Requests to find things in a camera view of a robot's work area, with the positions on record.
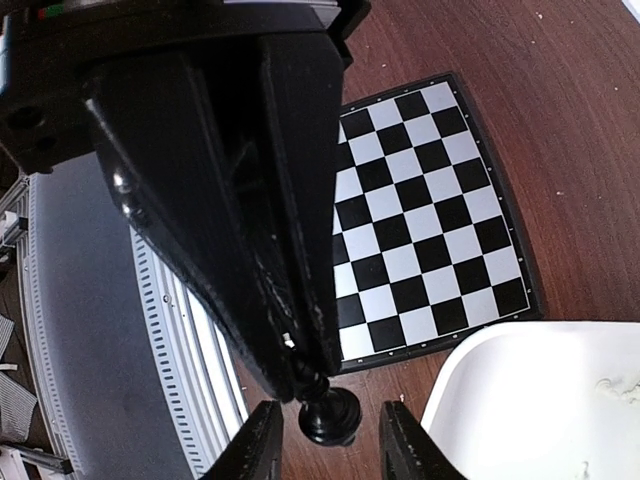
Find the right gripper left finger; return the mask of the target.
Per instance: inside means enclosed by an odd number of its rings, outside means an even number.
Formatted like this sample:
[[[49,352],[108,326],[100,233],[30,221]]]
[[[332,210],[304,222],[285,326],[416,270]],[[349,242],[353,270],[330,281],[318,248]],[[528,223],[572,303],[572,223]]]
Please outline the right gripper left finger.
[[[277,401],[261,401],[201,480],[281,478],[284,421]]]

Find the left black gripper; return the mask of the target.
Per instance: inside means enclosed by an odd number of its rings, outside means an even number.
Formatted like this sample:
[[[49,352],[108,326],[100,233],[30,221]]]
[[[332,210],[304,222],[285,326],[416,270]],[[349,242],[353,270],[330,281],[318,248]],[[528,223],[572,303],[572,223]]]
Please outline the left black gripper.
[[[1,158],[48,173],[91,151],[80,79],[105,61],[217,39],[324,32],[338,47],[368,1],[4,1]]]

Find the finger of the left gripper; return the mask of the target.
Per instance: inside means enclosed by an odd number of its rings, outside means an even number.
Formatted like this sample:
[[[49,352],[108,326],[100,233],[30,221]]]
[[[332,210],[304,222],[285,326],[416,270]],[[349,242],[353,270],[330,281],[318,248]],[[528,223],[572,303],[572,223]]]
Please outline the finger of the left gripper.
[[[294,302],[294,340],[319,372],[340,369],[333,205],[344,64],[325,33],[260,38],[276,218]]]
[[[92,67],[83,97],[113,201],[263,389],[294,396],[202,71],[181,51]]]

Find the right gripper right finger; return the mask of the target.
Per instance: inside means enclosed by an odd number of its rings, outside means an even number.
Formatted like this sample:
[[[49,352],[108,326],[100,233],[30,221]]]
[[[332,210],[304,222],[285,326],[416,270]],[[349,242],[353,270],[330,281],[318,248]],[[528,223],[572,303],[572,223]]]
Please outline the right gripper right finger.
[[[466,479],[400,401],[381,408],[379,445],[383,479]]]

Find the black chess piece fourteenth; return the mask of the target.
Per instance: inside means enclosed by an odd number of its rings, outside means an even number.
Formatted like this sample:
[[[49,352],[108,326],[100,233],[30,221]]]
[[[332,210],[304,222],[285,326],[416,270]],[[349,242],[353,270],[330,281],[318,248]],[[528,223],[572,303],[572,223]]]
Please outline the black chess piece fourteenth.
[[[292,366],[302,433],[323,447],[352,445],[362,420],[357,396],[345,388],[331,387],[327,376],[299,355],[292,357]]]

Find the black and grey chessboard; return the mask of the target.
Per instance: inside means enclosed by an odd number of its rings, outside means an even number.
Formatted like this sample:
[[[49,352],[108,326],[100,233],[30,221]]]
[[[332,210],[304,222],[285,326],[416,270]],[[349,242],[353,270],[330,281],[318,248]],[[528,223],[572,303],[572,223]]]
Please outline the black and grey chessboard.
[[[517,204],[456,76],[347,105],[338,155],[333,248],[344,372],[541,317]]]

